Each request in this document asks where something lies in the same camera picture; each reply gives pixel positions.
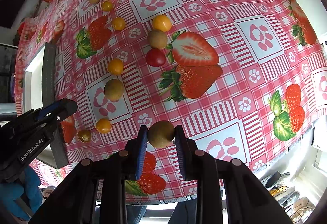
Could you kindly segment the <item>red cherry tomato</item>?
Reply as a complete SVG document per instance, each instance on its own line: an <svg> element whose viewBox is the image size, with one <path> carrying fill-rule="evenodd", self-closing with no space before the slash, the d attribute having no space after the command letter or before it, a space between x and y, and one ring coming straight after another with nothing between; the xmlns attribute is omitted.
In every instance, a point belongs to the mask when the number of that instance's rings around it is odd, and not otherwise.
<svg viewBox="0 0 327 224"><path fill-rule="evenodd" d="M165 64L166 57L164 53L156 48L152 48L146 54L146 63L152 67L160 67Z"/></svg>

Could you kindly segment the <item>brown kiwi berry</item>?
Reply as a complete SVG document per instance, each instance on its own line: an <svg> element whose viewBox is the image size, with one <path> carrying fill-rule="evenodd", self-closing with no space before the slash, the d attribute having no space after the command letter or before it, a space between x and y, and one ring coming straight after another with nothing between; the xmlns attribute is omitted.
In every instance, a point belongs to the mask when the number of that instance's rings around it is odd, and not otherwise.
<svg viewBox="0 0 327 224"><path fill-rule="evenodd" d="M169 146L174 139L174 126L168 121L159 121L153 124L147 134L147 140L154 148Z"/></svg>

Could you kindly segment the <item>white rectangular tray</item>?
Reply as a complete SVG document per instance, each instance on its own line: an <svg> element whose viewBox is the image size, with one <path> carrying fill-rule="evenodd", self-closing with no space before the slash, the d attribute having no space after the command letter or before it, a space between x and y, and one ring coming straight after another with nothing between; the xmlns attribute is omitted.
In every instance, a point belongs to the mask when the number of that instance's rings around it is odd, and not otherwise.
<svg viewBox="0 0 327 224"><path fill-rule="evenodd" d="M43 44L24 69L22 103L24 113L55 102L55 50L55 45ZM59 128L54 131L53 136L54 140L37 156L37 159L55 169L60 169L68 164L64 139Z"/></svg>

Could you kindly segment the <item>pink strawberry pattern tablecloth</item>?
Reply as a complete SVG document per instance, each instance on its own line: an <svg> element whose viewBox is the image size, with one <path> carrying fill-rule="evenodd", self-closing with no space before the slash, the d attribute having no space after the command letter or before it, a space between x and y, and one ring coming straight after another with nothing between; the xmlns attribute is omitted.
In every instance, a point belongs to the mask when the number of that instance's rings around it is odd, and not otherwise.
<svg viewBox="0 0 327 224"><path fill-rule="evenodd" d="M158 15L170 19L168 32L153 29ZM295 0L52 0L22 28L18 113L24 69L52 40L54 94L78 110L64 123L68 165L32 162L43 187L159 121L182 125L213 157L258 171L326 115L326 58ZM152 48L164 65L146 63Z"/></svg>

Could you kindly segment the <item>yellow cherry tomato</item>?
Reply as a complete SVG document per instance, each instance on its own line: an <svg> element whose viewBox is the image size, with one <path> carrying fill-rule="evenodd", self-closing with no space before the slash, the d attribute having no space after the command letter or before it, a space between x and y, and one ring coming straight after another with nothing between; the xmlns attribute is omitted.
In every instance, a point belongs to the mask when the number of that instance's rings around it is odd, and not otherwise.
<svg viewBox="0 0 327 224"><path fill-rule="evenodd" d="M168 32L172 28L172 23L166 15L158 15L153 18L152 27L154 30Z"/></svg>

